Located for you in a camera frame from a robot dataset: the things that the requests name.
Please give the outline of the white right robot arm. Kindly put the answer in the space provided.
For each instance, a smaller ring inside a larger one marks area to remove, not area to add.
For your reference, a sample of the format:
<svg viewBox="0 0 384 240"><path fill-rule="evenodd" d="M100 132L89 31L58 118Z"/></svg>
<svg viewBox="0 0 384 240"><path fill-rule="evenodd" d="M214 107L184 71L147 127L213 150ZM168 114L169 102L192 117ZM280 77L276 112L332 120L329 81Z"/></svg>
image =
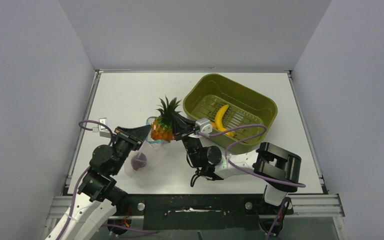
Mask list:
<svg viewBox="0 0 384 240"><path fill-rule="evenodd" d="M221 181L233 176L252 175L267 182L261 199L262 209L275 213L288 193L295 193L306 185L299 181L302 159L295 153L269 142L262 142L256 150L241 154L230 154L229 150L245 139L229 144L225 151L219 147L203 146L200 138L218 137L212 133L210 120L187 119L178 113L170 117L174 140L182 141L186 151L186 161L194 168L190 186L199 177L210 181Z"/></svg>

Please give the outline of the purple red onion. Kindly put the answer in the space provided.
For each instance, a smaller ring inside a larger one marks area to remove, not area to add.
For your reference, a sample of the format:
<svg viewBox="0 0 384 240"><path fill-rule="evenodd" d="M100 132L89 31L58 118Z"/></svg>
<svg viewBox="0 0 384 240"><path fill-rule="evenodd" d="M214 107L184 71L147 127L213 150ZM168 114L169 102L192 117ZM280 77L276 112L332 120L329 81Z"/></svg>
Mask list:
<svg viewBox="0 0 384 240"><path fill-rule="evenodd" d="M147 163L148 159L146 155L142 152L137 153L130 160L131 167L134 171L138 171L139 169L144 168Z"/></svg>

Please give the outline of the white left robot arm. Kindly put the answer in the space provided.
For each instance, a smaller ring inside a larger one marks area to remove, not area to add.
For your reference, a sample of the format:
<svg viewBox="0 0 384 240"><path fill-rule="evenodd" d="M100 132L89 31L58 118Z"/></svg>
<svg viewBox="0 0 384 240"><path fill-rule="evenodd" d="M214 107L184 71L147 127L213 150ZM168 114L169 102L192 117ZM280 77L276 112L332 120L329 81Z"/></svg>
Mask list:
<svg viewBox="0 0 384 240"><path fill-rule="evenodd" d="M138 151L151 131L150 125L116 127L106 135L108 144L97 146L89 166L77 180L70 206L47 240L89 240L126 203L128 194L113 178L129 154Z"/></svg>

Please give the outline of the yellow toy banana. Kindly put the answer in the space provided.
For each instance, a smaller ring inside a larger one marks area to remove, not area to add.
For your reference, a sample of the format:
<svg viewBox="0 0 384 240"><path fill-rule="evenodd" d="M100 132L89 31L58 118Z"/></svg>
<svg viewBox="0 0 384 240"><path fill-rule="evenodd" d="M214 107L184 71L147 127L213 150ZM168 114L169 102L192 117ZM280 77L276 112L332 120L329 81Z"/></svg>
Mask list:
<svg viewBox="0 0 384 240"><path fill-rule="evenodd" d="M215 124L216 129L220 132L227 130L223 125L223 117L224 117L225 113L227 112L227 110L229 109L229 107L230 107L229 104L225 104L216 112L216 115L214 118L214 124Z"/></svg>

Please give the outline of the olive green plastic basket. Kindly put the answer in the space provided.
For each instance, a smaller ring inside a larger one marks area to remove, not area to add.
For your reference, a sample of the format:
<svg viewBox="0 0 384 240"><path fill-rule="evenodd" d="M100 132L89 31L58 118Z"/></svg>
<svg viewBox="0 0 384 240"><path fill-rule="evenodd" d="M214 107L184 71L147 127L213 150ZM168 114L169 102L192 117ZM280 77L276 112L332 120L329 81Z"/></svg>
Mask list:
<svg viewBox="0 0 384 240"><path fill-rule="evenodd" d="M222 118L226 129L250 124L270 128L278 114L276 103L223 75L211 73L203 76L183 99L183 111L192 120L207 118L215 122L220 108L228 105Z"/></svg>

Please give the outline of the orange toy pineapple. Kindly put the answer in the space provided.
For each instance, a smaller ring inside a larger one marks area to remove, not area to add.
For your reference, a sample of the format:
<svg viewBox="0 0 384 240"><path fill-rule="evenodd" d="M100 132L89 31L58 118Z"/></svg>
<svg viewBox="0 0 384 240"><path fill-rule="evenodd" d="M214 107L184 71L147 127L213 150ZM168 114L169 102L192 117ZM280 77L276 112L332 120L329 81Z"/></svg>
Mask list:
<svg viewBox="0 0 384 240"><path fill-rule="evenodd" d="M174 139L172 128L172 114L177 114L177 107L180 105L180 100L177 97L169 100L167 96L164 99L159 98L159 108L156 110L159 112L151 124L151 139L155 141L171 142Z"/></svg>

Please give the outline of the clear zip top bag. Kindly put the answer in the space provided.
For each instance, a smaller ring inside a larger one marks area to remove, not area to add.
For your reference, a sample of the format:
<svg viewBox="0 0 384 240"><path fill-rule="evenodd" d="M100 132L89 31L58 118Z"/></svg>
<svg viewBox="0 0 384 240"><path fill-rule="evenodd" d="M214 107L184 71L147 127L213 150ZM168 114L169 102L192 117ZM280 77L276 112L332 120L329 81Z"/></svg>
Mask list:
<svg viewBox="0 0 384 240"><path fill-rule="evenodd" d="M166 154L168 144L166 140L153 139L150 131L140 149L132 151L127 157L123 165L124 173L134 178L137 173L151 169Z"/></svg>

